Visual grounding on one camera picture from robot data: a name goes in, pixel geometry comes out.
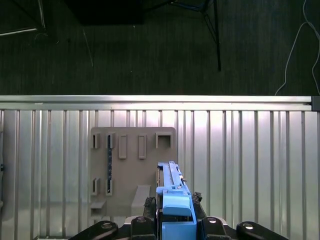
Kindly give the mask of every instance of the white cable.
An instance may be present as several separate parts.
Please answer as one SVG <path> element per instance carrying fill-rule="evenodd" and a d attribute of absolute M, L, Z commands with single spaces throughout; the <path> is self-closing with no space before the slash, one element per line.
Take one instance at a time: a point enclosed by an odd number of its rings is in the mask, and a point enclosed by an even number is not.
<path fill-rule="evenodd" d="M 278 90 L 275 92 L 275 96 L 278 94 L 278 92 L 287 84 L 287 69 L 288 69 L 288 64 L 289 64 L 289 61 L 290 61 L 290 58 L 291 58 L 291 55 L 292 55 L 292 52 L 294 51 L 294 48 L 296 46 L 296 42 L 297 42 L 297 39 L 298 39 L 298 36 L 299 36 L 299 33 L 302 29 L 302 27 L 305 25 L 305 24 L 308 24 L 310 26 L 310 28 L 312 28 L 312 30 L 314 31 L 316 37 L 318 38 L 318 41 L 319 41 L 319 45 L 318 45 L 318 55 L 317 55 L 317 58 L 316 58 L 316 61 L 312 67 L 312 76 L 313 76 L 313 80 L 314 80 L 314 83 L 315 83 L 315 86 L 316 86 L 316 90 L 318 92 L 318 94 L 320 95 L 320 90 L 319 90 L 319 86 L 318 86 L 318 83 L 317 83 L 317 80 L 316 80 L 316 76 L 315 76 L 315 67 L 319 61 L 319 58 L 320 58 L 320 35 L 319 33 L 317 32 L 315 26 L 309 22 L 309 20 L 307 19 L 307 16 L 306 16 L 306 11 L 305 11 L 305 8 L 306 8 L 306 3 L 307 3 L 307 0 L 304 0 L 304 3 L 303 3 L 303 8 L 302 8 L 302 12 L 303 12 L 303 16 L 304 16 L 304 19 L 305 19 L 305 22 L 302 23 L 299 27 L 299 30 L 295 36 L 295 40 L 293 42 L 293 45 L 292 45 L 292 48 L 291 48 L 291 51 L 290 51 L 290 54 L 289 54 L 289 57 L 288 57 L 288 60 L 286 62 L 286 65 L 285 65 L 285 70 L 284 70 L 284 83 L 278 88 Z"/>

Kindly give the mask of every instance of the screw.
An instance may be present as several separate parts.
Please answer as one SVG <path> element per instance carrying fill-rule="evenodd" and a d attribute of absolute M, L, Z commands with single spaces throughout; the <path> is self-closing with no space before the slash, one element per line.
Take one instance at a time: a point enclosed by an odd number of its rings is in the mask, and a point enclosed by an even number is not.
<path fill-rule="evenodd" d="M 215 218 L 213 218 L 213 217 L 209 217 L 209 218 L 208 218 L 208 221 L 209 221 L 209 223 L 211 223 L 211 224 L 215 224 L 215 223 L 217 222 L 217 220 L 216 220 Z"/>
<path fill-rule="evenodd" d="M 112 227 L 112 225 L 111 225 L 111 223 L 104 223 L 104 224 L 102 224 L 102 226 L 101 226 L 103 229 L 110 229 L 111 227 Z"/>
<path fill-rule="evenodd" d="M 136 220 L 138 223 L 144 223 L 146 221 L 146 219 L 144 217 L 138 217 L 138 219 Z"/>
<path fill-rule="evenodd" d="M 254 229 L 254 227 L 253 227 L 251 224 L 249 224 L 249 223 L 245 223 L 245 224 L 243 224 L 243 226 L 244 226 L 246 229 L 248 229 L 248 230 Z"/>

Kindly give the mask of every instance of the blue plastic part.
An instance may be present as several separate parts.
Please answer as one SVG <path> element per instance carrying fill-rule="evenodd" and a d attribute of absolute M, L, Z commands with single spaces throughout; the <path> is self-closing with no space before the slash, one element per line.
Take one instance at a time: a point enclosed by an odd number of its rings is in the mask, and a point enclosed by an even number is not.
<path fill-rule="evenodd" d="M 162 214 L 189 217 L 189 221 L 162 222 L 162 240 L 197 239 L 197 220 L 188 186 L 175 162 L 159 162 L 163 171 L 164 186 L 157 187 L 162 195 Z"/>

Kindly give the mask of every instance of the tan plastic board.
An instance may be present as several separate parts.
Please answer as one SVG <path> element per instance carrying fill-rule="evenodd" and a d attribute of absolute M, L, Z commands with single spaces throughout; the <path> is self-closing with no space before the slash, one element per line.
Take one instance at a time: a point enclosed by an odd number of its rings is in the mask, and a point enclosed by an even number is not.
<path fill-rule="evenodd" d="M 110 192 L 108 139 L 112 156 Z M 156 195 L 158 162 L 178 159 L 173 127 L 94 127 L 90 141 L 90 217 L 95 221 L 139 215 L 145 197 Z"/>

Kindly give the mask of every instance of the slot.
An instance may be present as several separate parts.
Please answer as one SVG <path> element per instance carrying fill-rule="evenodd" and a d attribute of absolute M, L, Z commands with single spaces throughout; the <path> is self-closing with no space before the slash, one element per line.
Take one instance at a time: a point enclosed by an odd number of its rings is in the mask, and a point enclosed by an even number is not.
<path fill-rule="evenodd" d="M 127 158 L 127 134 L 121 134 L 119 136 L 119 159 Z"/>
<path fill-rule="evenodd" d="M 98 149 L 99 147 L 100 147 L 100 134 L 95 133 L 92 135 L 92 138 L 91 138 L 91 148 Z"/>
<path fill-rule="evenodd" d="M 100 178 L 94 178 L 92 180 L 92 192 L 93 196 L 97 196 L 100 193 Z"/>
<path fill-rule="evenodd" d="M 138 137 L 138 157 L 139 159 L 147 158 L 147 135 L 141 134 Z"/>
<path fill-rule="evenodd" d="M 156 132 L 155 133 L 155 148 L 167 149 L 173 148 L 173 140 L 171 132 Z"/>
<path fill-rule="evenodd" d="M 109 132 L 105 135 L 105 148 L 113 149 L 116 147 L 116 134 L 114 132 Z"/>
<path fill-rule="evenodd" d="M 113 191 L 113 180 L 112 179 L 108 179 L 106 180 L 106 183 L 105 183 L 105 195 L 106 196 L 112 196 L 112 191 Z"/>

